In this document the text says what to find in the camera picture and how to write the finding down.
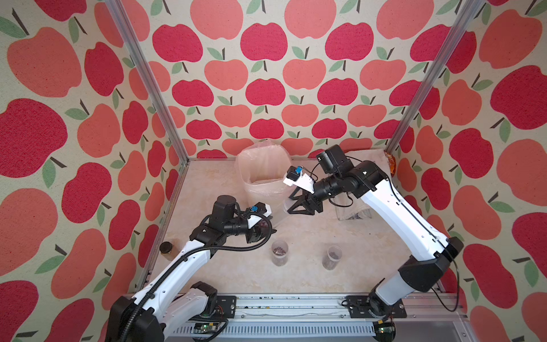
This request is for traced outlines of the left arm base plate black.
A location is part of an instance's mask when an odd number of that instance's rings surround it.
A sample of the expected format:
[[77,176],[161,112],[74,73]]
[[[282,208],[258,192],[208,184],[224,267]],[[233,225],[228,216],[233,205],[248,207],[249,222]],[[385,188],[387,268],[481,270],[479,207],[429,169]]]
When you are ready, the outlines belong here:
[[236,296],[219,295],[213,304],[208,304],[204,313],[193,316],[192,320],[233,319],[236,311]]

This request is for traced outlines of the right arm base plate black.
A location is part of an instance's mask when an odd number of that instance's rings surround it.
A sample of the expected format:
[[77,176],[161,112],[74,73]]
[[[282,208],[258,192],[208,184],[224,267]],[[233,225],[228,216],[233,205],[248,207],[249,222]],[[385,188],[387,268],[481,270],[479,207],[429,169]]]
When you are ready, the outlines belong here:
[[401,299],[392,306],[383,306],[379,312],[373,310],[368,295],[346,296],[340,305],[349,311],[352,319],[385,320],[389,318],[407,318],[406,308]]

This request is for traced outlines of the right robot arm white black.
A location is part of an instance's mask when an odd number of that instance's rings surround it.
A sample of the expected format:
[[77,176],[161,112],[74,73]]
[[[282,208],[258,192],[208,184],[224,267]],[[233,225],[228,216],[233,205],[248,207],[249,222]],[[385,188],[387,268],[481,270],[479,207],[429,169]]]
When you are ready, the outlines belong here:
[[294,186],[287,210],[290,215],[323,212],[323,202],[340,194],[352,194],[376,211],[403,240],[410,258],[394,275],[378,283],[369,293],[365,308],[371,316],[384,319],[393,306],[413,292],[426,293],[455,263],[464,244],[447,237],[423,218],[395,189],[390,176],[373,161],[354,165],[339,145],[316,157],[326,177],[314,180],[302,167],[291,166],[284,183]]

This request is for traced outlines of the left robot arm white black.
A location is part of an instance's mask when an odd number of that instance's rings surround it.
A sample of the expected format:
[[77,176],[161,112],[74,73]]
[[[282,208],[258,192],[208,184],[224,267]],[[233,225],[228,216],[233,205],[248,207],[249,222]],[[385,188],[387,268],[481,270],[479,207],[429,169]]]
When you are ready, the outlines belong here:
[[271,216],[268,204],[241,209],[236,198],[220,195],[175,259],[131,298],[115,301],[105,340],[165,341],[190,319],[212,316],[217,307],[213,286],[198,282],[186,294],[180,292],[217,252],[250,252],[264,246],[276,232]]

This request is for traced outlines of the tall clear jar of rosebuds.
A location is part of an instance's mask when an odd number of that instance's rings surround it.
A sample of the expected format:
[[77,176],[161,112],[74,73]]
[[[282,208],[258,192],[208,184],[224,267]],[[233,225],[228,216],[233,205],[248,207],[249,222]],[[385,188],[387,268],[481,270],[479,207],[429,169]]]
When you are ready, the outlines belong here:
[[293,200],[285,199],[285,201],[271,206],[271,212],[268,215],[268,219],[272,224],[273,229],[277,229],[277,227],[290,216],[289,208],[293,205],[293,203]]

